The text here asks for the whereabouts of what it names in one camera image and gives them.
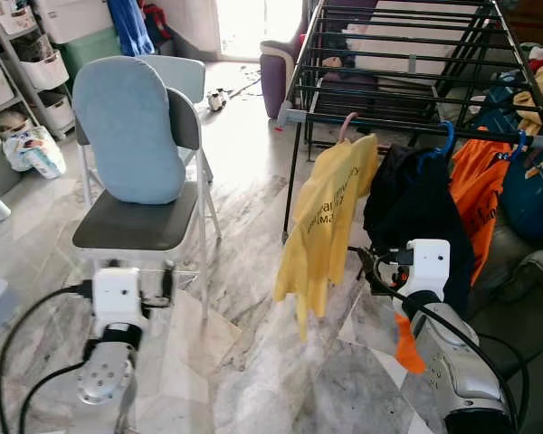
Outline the pink plastic clothes hanger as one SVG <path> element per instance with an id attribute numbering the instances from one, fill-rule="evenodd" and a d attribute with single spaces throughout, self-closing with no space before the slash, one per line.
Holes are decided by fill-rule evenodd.
<path id="1" fill-rule="evenodd" d="M 356 111 L 348 113 L 345 118 L 343 118 L 340 129 L 338 130 L 338 139 L 337 144 L 345 144 L 345 142 L 353 142 L 354 138 L 349 135 L 351 128 L 351 121 L 355 120 L 358 117 L 359 113 Z"/>

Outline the blue plastic clothes hanger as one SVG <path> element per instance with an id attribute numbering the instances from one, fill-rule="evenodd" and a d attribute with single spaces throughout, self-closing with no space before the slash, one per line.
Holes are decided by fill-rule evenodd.
<path id="1" fill-rule="evenodd" d="M 448 156 L 450 150 L 454 148 L 454 145 L 456 145 L 456 127 L 454 126 L 453 122 L 448 119 L 441 120 L 440 125 L 442 128 L 444 128 L 445 132 L 444 144 L 442 144 L 440 147 L 434 147 L 432 150 L 425 153 L 421 158 L 421 165 L 429 160 L 436 160 L 436 158 Z"/>
<path id="2" fill-rule="evenodd" d="M 517 157 L 520 156 L 521 153 L 524 152 L 525 148 L 527 148 L 528 144 L 528 137 L 529 134 L 523 129 L 520 129 L 519 132 L 517 132 L 517 140 L 510 142 L 510 148 L 508 150 L 504 150 L 504 152 L 498 152 L 494 156 L 494 162 L 496 161 L 506 161 L 506 162 L 514 162 Z"/>

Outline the grey seat folding chair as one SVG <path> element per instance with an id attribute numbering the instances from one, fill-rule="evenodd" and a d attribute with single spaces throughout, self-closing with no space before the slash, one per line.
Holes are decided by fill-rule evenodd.
<path id="1" fill-rule="evenodd" d="M 109 192 L 86 197 L 87 211 L 72 237 L 80 256 L 101 269 L 116 260 L 194 263 L 188 280 L 196 289 L 202 316 L 209 306 L 209 232 L 221 232 L 211 198 L 213 174 L 202 148 L 201 121 L 195 104 L 179 90 L 167 88 L 172 137 L 176 156 L 193 177 L 185 179 L 180 194 L 165 205 L 122 202 Z"/>

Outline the dark navy shirt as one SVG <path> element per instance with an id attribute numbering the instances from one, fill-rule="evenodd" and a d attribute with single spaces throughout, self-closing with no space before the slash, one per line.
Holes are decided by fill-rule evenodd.
<path id="1" fill-rule="evenodd" d="M 448 161 L 427 157 L 430 153 L 404 145 L 388 149 L 364 205 L 364 231 L 378 255 L 415 239 L 449 242 L 445 294 L 466 295 L 471 289 L 472 244 L 450 194 Z"/>

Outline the orange shirt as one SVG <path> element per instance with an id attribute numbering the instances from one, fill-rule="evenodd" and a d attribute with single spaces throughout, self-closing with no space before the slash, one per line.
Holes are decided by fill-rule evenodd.
<path id="1" fill-rule="evenodd" d="M 503 177 L 509 168 L 506 161 L 494 162 L 494 156 L 503 152 L 504 148 L 506 145 L 503 142 L 471 139 L 466 141 L 457 156 L 445 158 L 448 161 L 450 194 L 462 217 L 463 228 L 474 253 L 469 293 L 446 295 L 446 285 L 444 287 L 445 302 L 461 316 L 469 315 L 472 286 L 490 259 L 492 234 L 498 224 Z"/>

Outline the blue oblong cushion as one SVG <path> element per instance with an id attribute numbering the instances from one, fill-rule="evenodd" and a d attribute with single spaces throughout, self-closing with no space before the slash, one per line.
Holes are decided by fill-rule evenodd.
<path id="1" fill-rule="evenodd" d="M 124 203 L 167 205 L 184 189 L 181 136 L 195 108 L 147 62 L 111 55 L 86 63 L 73 106 L 103 190 Z"/>

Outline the plastic wrapped tissue pack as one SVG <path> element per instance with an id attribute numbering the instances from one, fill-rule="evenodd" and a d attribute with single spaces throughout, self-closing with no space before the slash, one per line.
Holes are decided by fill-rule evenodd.
<path id="1" fill-rule="evenodd" d="M 45 127 L 31 127 L 8 137 L 3 142 L 3 152 L 15 171 L 34 169 L 47 179 L 66 173 L 63 153 Z"/>

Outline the small metal cups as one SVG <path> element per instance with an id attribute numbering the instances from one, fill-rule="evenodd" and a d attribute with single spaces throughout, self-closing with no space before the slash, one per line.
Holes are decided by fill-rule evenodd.
<path id="1" fill-rule="evenodd" d="M 223 90 L 223 88 L 217 88 L 217 90 L 209 90 L 205 94 L 206 103 L 211 112 L 221 111 L 229 103 L 230 95 L 229 91 Z"/>

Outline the light blue folding chair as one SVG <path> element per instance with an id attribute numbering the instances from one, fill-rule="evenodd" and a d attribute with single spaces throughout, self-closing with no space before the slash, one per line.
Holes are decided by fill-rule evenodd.
<path id="1" fill-rule="evenodd" d="M 169 92 L 169 121 L 172 138 L 179 147 L 182 161 L 196 162 L 203 179 L 209 184 L 214 174 L 202 148 L 201 115 L 197 104 L 205 98 L 205 63 L 172 55 L 140 55 L 158 74 Z"/>

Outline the cream couch cushion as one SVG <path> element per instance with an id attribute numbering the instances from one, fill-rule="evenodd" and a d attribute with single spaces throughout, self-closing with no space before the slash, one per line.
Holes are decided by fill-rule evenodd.
<path id="1" fill-rule="evenodd" d="M 349 34 L 346 45 L 357 53 L 358 69 L 438 75 L 444 71 L 443 59 L 457 49 L 463 28 L 477 11 L 477 5 L 441 1 L 376 0 L 369 18 L 340 29 Z"/>

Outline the green plastic storage bin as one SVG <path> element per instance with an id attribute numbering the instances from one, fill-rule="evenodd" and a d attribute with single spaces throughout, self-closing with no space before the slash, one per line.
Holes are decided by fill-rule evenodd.
<path id="1" fill-rule="evenodd" d="M 102 32 L 87 34 L 72 42 L 55 45 L 62 56 L 66 70 L 71 78 L 76 78 L 81 67 L 91 61 L 97 61 L 111 55 L 120 55 L 119 37 L 111 26 Z"/>

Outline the grey shelf with white bins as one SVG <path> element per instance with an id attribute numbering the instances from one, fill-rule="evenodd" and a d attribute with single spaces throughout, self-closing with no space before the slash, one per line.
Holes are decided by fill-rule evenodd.
<path id="1" fill-rule="evenodd" d="M 0 0 L 0 70 L 27 117 L 55 139 L 72 136 L 77 121 L 66 86 L 70 74 L 23 0 Z"/>

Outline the blue hanging garment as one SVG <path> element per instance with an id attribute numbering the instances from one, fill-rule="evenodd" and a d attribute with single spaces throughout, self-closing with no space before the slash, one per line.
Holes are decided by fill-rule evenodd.
<path id="1" fill-rule="evenodd" d="M 121 54 L 129 57 L 156 54 L 138 0 L 106 0 L 115 26 Z"/>

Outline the red bag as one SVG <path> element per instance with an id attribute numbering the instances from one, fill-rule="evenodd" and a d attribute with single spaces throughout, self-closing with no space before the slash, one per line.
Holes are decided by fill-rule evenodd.
<path id="1" fill-rule="evenodd" d="M 164 9 L 153 3 L 145 3 L 144 0 L 138 0 L 140 12 L 143 14 L 144 25 L 147 28 L 148 37 L 152 45 L 158 51 L 163 44 L 174 40 L 172 30 L 167 23 L 167 13 Z"/>

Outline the white lidded storage box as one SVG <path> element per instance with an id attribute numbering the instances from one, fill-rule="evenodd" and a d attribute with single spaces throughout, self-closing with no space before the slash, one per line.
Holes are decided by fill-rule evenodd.
<path id="1" fill-rule="evenodd" d="M 32 8 L 53 44 L 68 44 L 113 28 L 106 0 L 32 0 Z"/>

